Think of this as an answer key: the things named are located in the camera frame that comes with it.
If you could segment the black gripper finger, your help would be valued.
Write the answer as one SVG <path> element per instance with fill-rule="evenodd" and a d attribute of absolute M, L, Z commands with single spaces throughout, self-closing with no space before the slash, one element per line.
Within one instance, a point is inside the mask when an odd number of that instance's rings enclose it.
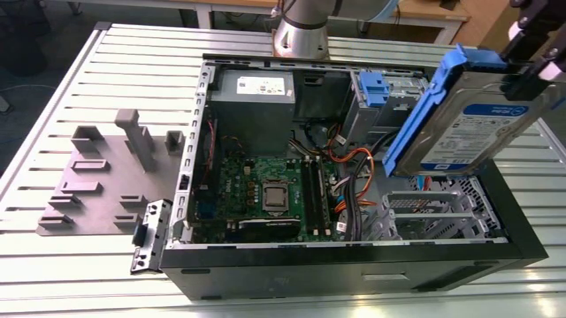
<path fill-rule="evenodd" d="M 502 88 L 510 101 L 530 101 L 554 82 L 565 81 L 565 43 L 554 42 L 546 52 Z"/>
<path fill-rule="evenodd" d="M 538 22 L 516 21 L 509 29 L 509 44 L 501 52 L 506 62 L 526 62 L 544 44 L 544 27 Z"/>

